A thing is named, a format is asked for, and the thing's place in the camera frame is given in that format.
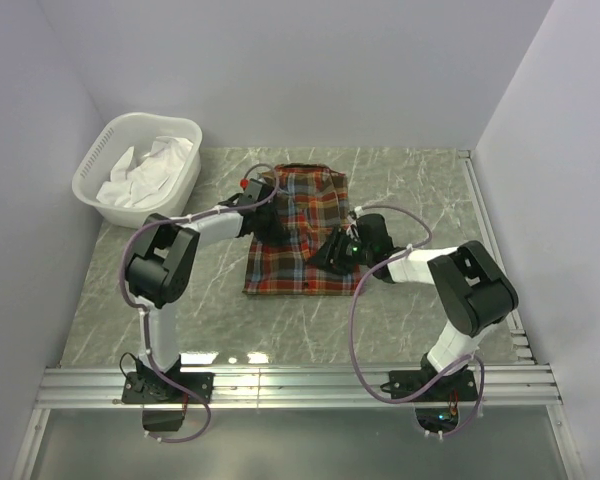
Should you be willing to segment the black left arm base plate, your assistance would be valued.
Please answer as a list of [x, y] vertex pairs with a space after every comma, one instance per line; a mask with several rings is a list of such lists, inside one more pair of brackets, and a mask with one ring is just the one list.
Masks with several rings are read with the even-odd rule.
[[[181, 373], [174, 381], [194, 392], [206, 403], [211, 401], [214, 374], [211, 372]], [[157, 377], [153, 371], [146, 374], [131, 372], [122, 390], [121, 402], [129, 405], [176, 404], [184, 401], [185, 393]]]

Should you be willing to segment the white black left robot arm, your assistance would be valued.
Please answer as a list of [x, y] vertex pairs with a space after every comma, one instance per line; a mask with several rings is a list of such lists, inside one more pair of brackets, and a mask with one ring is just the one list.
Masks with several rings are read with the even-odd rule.
[[120, 288], [127, 304], [139, 311], [141, 328], [136, 372], [128, 383], [159, 402], [189, 391], [181, 377], [173, 305], [187, 289], [198, 251], [247, 235], [273, 244], [287, 238], [274, 205], [279, 181], [244, 178], [241, 188], [207, 211], [149, 216], [123, 254]]

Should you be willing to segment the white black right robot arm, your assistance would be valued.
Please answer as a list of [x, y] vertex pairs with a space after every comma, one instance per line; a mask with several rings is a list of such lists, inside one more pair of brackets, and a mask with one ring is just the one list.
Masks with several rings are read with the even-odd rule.
[[512, 283], [480, 241], [443, 249], [398, 247], [377, 213], [358, 217], [348, 228], [333, 228], [307, 263], [341, 276], [364, 265], [386, 283], [436, 288], [447, 320], [421, 361], [418, 380], [424, 394], [435, 400], [454, 390], [455, 375], [519, 304]]

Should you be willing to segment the red brown plaid shirt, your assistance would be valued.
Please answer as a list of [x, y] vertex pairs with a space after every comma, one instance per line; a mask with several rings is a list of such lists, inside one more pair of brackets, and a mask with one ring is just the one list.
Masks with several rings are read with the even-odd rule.
[[251, 242], [243, 292], [247, 295], [351, 296], [361, 278], [358, 267], [345, 275], [309, 263], [336, 227], [347, 228], [348, 181], [321, 164], [279, 164], [260, 178], [279, 179], [274, 200], [288, 237], [277, 245]]

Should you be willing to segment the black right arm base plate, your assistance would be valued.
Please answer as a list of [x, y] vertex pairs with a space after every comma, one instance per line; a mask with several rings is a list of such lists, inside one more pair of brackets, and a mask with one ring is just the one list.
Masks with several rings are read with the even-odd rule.
[[[434, 372], [424, 370], [392, 370], [388, 374], [389, 380], [380, 386], [383, 393], [392, 399], [401, 399], [412, 395], [432, 379]], [[414, 399], [414, 402], [447, 402], [447, 401], [475, 401], [478, 399], [478, 388], [471, 370], [466, 368], [443, 376], [426, 392]]]

